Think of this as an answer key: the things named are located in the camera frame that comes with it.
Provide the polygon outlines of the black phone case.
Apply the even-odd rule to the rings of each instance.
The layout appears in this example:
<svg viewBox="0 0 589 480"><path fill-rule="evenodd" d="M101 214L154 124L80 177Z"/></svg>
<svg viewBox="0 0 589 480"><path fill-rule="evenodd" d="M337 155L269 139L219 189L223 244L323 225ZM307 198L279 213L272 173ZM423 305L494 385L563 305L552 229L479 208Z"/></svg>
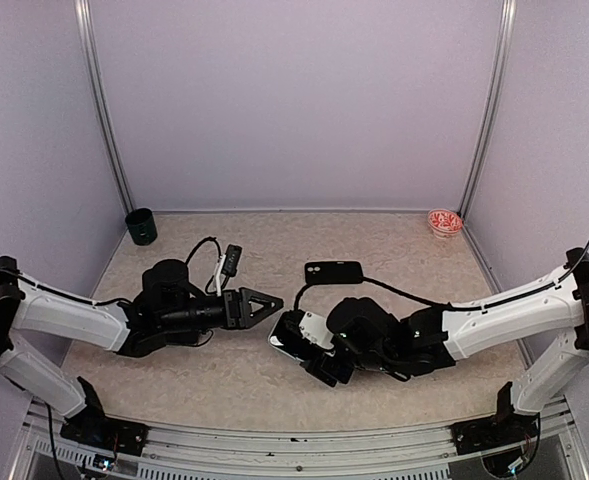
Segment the black phone case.
<svg viewBox="0 0 589 480"><path fill-rule="evenodd" d="M334 260L308 262L304 266L305 284L357 285L364 282L364 274L358 261Z"/></svg>

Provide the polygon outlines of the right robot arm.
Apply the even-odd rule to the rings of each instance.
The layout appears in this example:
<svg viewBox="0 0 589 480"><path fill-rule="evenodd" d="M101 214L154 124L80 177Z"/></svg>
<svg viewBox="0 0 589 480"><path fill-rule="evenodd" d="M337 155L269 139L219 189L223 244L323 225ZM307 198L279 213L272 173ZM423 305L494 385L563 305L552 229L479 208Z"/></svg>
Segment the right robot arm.
<svg viewBox="0 0 589 480"><path fill-rule="evenodd" d="M398 320L370 298L346 298L312 320L303 338L313 348L302 367L329 386L356 370L405 382L449 368L481 351L556 330L559 335L497 396L485 433L509 442L548 400L589 364L589 254L575 248L551 273L519 288L463 304L437 304Z"/></svg>

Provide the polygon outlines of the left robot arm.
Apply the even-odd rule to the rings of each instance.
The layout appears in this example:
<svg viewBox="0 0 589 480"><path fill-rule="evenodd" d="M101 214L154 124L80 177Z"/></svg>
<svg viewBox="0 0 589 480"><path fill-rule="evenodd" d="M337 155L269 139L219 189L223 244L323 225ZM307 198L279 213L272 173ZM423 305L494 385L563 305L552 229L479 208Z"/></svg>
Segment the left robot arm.
<svg viewBox="0 0 589 480"><path fill-rule="evenodd" d="M107 443L114 424L92 385L64 374L22 339L30 330L142 358L168 345L198 347L215 329L248 330L278 312L282 299L249 288L200 291L177 259L142 275L134 300L96 301L59 291L25 275L14 258L0 257L0 374L46 402L95 445Z"/></svg>

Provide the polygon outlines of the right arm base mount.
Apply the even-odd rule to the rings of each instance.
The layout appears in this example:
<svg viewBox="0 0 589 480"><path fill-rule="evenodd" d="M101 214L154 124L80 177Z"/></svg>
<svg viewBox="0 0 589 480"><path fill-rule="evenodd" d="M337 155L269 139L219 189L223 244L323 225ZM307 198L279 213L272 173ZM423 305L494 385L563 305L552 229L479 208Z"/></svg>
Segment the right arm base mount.
<svg viewBox="0 0 589 480"><path fill-rule="evenodd" d="M540 433L540 414L519 414L511 400L513 383L507 382L497 394L493 415L460 421L450 426L458 455L491 450L533 438Z"/></svg>

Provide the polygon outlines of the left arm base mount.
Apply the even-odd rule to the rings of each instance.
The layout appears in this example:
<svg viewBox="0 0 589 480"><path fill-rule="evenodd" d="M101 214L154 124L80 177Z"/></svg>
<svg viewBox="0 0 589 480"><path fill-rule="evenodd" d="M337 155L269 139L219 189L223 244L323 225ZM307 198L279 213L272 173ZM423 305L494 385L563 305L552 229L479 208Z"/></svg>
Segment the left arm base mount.
<svg viewBox="0 0 589 480"><path fill-rule="evenodd" d="M105 414L94 387L77 378L84 400L82 409L65 416L60 436L79 444L140 457L150 427L144 423L109 417Z"/></svg>

